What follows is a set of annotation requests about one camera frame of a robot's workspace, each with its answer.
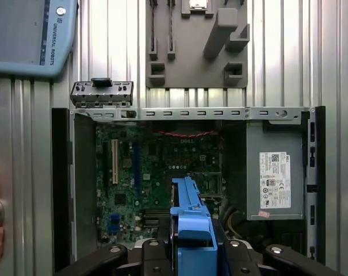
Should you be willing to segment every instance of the corrugated metal wall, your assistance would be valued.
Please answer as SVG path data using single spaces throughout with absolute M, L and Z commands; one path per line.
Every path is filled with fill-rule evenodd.
M 52 275 L 51 108 L 69 107 L 74 81 L 103 76 L 135 81 L 139 107 L 326 105 L 326 261 L 348 275 L 348 0 L 248 0 L 246 91 L 146 91 L 145 1 L 81 0 L 59 80 L 0 78 L 0 276 Z

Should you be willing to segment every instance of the power supply label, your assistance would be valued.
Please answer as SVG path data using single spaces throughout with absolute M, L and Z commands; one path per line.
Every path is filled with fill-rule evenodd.
M 291 208 L 290 155 L 259 153 L 261 209 Z

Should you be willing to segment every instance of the green circuit board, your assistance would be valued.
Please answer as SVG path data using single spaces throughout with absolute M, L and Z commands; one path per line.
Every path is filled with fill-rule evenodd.
M 181 139 L 145 127 L 96 129 L 97 225 L 101 243 L 154 237 L 170 211 L 171 180 L 191 176 L 218 216 L 223 189 L 220 139 Z

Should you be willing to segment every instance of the blue port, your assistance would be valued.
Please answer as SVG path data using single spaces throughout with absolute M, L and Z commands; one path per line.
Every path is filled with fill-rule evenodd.
M 111 214 L 110 220 L 118 220 L 120 221 L 120 214 Z
M 116 234 L 120 232 L 120 226 L 118 225 L 110 225 L 107 227 L 107 232 L 109 235 Z

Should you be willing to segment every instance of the yellow wire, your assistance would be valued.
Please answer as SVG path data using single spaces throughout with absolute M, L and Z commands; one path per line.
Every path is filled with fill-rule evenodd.
M 235 213 L 232 213 L 229 218 L 227 219 L 227 227 L 229 228 L 229 230 L 238 238 L 238 239 L 242 239 L 243 237 L 237 233 L 237 231 L 235 231 L 233 229 L 233 227 L 231 226 L 231 220 L 232 220 L 232 216 L 234 215 Z

